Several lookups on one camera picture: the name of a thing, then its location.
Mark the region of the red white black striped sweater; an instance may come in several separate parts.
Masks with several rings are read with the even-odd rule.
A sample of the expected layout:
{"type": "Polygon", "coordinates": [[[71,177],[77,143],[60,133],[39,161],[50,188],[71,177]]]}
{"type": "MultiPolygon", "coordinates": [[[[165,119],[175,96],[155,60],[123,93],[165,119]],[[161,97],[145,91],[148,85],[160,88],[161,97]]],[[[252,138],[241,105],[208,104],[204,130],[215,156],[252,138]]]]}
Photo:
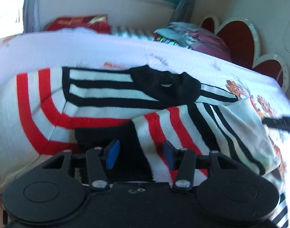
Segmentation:
{"type": "Polygon", "coordinates": [[[288,227],[282,163],[252,98],[187,73],[55,67],[0,86],[5,227],[288,227]],[[63,150],[120,144],[105,191],[46,191],[43,165],[63,150]],[[238,163],[190,191],[172,188],[164,141],[238,163]]]}

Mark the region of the white floral bed sheet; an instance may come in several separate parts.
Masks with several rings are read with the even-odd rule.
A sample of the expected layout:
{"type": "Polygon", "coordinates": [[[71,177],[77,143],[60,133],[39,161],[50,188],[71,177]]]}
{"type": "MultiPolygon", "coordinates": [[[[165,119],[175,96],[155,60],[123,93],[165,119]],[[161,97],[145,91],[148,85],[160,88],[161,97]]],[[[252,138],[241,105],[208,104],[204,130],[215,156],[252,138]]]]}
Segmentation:
{"type": "MultiPolygon", "coordinates": [[[[128,70],[145,65],[161,72],[187,73],[201,83],[250,97],[263,118],[290,117],[290,101],[274,79],[201,52],[84,29],[0,39],[0,86],[18,74],[45,68],[128,70]]],[[[267,125],[265,129],[281,154],[290,227],[290,133],[267,125]]]]}

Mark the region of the red heart-shaped headboard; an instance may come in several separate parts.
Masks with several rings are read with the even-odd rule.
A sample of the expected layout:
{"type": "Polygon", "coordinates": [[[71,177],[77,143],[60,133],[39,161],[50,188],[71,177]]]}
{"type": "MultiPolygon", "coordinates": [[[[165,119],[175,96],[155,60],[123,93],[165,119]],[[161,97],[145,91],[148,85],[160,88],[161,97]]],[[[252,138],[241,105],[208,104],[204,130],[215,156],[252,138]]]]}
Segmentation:
{"type": "Polygon", "coordinates": [[[250,20],[234,17],[220,24],[215,16],[207,15],[199,25],[225,42],[234,64],[269,76],[283,92],[288,90],[289,71],[284,59],[277,54],[261,53],[259,33],[250,20]]]}

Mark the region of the folded pink teal quilt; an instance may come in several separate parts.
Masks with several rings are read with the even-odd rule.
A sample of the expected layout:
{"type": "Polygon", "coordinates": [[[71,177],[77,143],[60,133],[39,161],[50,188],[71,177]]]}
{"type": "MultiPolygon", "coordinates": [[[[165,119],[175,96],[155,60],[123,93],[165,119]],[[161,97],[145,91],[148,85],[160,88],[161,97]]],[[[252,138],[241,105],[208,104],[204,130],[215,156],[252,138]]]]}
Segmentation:
{"type": "Polygon", "coordinates": [[[230,62],[230,51],[214,33],[186,22],[171,22],[154,31],[155,41],[180,46],[230,62]]]}

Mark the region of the grey striped pillow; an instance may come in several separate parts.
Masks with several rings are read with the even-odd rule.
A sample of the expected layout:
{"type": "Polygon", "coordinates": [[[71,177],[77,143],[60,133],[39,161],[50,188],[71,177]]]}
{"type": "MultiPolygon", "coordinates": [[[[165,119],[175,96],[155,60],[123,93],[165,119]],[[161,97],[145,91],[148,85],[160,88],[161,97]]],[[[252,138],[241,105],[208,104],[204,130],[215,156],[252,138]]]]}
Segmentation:
{"type": "Polygon", "coordinates": [[[154,41],[154,35],[150,31],[146,31],[141,28],[130,28],[124,26],[112,26],[110,28],[110,35],[122,37],[122,38],[131,38],[131,39],[140,39],[146,41],[154,41]]]}

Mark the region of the red gold pillow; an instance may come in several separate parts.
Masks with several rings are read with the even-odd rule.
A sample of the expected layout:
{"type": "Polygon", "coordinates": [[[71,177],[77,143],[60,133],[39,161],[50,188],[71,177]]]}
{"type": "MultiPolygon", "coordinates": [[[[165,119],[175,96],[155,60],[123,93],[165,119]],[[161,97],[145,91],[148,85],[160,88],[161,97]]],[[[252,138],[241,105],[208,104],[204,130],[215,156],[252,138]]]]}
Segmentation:
{"type": "Polygon", "coordinates": [[[78,27],[91,29],[103,34],[109,34],[111,31],[107,14],[96,14],[90,17],[59,17],[46,27],[46,31],[78,27]]]}

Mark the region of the grey curtain right of window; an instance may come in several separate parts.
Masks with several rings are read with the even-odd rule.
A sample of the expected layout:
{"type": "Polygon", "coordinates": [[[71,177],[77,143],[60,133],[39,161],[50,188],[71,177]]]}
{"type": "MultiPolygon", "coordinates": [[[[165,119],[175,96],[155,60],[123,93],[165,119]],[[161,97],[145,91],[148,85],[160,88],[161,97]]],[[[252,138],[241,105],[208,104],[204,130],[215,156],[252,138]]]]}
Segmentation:
{"type": "Polygon", "coordinates": [[[180,0],[180,3],[173,12],[170,22],[189,23],[195,6],[195,0],[180,0]]]}

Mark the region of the grey curtain of window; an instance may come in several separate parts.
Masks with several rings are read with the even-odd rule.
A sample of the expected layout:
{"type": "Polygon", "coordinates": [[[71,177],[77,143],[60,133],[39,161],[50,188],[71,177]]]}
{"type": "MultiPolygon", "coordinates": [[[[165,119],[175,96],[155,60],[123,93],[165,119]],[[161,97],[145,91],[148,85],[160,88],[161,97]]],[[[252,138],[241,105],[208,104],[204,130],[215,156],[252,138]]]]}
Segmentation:
{"type": "Polygon", "coordinates": [[[24,33],[40,31],[39,0],[24,0],[23,22],[24,33]]]}
{"type": "Polygon", "coordinates": [[[170,22],[189,23],[195,6],[195,0],[180,0],[180,3],[173,12],[170,22]]]}

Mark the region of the grey curtain left of window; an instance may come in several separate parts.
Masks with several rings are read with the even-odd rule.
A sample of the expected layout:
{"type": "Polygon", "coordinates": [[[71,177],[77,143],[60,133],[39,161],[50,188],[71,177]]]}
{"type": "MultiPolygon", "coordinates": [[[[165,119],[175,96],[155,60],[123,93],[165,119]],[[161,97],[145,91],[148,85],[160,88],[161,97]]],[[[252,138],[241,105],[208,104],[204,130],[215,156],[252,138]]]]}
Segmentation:
{"type": "Polygon", "coordinates": [[[24,0],[23,22],[24,33],[40,31],[39,0],[24,0]]]}

